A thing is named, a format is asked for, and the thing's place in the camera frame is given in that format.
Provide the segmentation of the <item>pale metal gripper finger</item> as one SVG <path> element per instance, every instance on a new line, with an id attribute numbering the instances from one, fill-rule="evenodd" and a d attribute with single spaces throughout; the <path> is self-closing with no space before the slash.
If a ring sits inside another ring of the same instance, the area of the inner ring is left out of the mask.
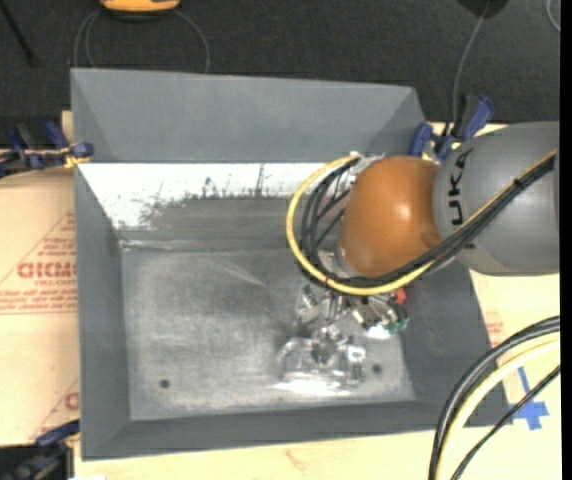
<path id="1" fill-rule="evenodd" d="M 347 342 L 347 335 L 335 325 L 324 325 L 314 333 L 314 360 L 317 364 L 331 364 L 340 347 Z"/>
<path id="2" fill-rule="evenodd" d="M 329 290 L 305 284 L 295 304 L 295 323 L 307 327 L 326 319 L 330 314 L 331 300 L 332 293 Z"/>

